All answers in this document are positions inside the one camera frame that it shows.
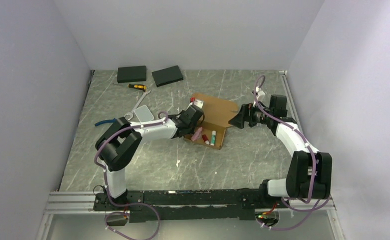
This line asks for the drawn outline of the red white marker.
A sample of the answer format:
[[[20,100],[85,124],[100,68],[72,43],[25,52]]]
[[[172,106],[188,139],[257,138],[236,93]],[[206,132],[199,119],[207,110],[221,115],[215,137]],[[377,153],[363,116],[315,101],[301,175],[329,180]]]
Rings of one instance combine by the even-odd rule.
[[[207,137],[206,134],[203,134],[201,137],[202,137],[203,142],[204,142],[206,145],[209,145],[209,144],[210,144],[210,141],[209,141],[209,139],[208,139],[208,137]]]

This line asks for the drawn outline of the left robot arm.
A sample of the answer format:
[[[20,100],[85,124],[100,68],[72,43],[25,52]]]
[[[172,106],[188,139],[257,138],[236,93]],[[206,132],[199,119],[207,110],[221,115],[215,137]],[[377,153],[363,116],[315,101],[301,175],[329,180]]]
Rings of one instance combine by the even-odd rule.
[[[148,122],[132,122],[120,117],[95,144],[94,163],[102,168],[105,189],[109,194],[106,202],[114,210],[126,205],[125,168],[139,146],[145,142],[193,134],[198,121],[204,116],[203,110],[196,105],[190,105],[175,115],[164,111],[159,114],[163,116]]]

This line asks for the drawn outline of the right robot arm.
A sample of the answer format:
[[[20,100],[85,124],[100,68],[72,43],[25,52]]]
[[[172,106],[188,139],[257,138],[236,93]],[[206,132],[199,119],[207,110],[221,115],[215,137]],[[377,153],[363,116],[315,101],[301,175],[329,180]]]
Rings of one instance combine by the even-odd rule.
[[[287,176],[266,180],[266,189],[258,194],[260,205],[271,207],[278,197],[292,199],[327,199],[331,191],[332,157],[313,147],[299,131],[296,121],[287,116],[287,98],[273,94],[269,106],[260,101],[243,104],[229,124],[243,129],[266,125],[286,147],[292,159]]]

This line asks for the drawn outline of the brown cardboard box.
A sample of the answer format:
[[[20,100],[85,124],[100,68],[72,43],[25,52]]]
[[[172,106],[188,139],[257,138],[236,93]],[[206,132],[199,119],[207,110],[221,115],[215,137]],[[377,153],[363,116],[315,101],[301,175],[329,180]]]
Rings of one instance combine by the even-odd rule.
[[[226,130],[231,125],[228,121],[233,118],[239,110],[238,105],[235,102],[217,98],[214,96],[205,95],[199,92],[193,93],[191,97],[198,98],[204,101],[202,110],[205,114],[204,118],[201,118],[198,123],[203,128],[202,135],[207,135],[209,141],[211,141],[211,132],[216,131],[216,143],[214,146],[207,145],[203,142],[202,137],[196,141],[192,141],[190,138],[192,134],[185,135],[184,140],[202,145],[207,148],[220,150],[222,148]]]

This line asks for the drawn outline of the green white glue stick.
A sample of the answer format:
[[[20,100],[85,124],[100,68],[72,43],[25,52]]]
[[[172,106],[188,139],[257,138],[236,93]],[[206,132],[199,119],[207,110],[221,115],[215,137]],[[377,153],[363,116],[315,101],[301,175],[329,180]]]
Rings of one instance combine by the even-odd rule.
[[[211,146],[214,146],[216,143],[216,135],[217,135],[217,132],[215,130],[213,130],[211,132],[211,141],[210,141]]]

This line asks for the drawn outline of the pink marker pen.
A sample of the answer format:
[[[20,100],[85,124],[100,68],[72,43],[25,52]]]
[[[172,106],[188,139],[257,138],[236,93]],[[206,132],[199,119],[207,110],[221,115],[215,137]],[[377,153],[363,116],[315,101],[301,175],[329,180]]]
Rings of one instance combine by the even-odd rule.
[[[199,139],[201,137],[202,131],[203,131],[203,128],[198,127],[190,139],[192,141],[196,141],[197,139]]]

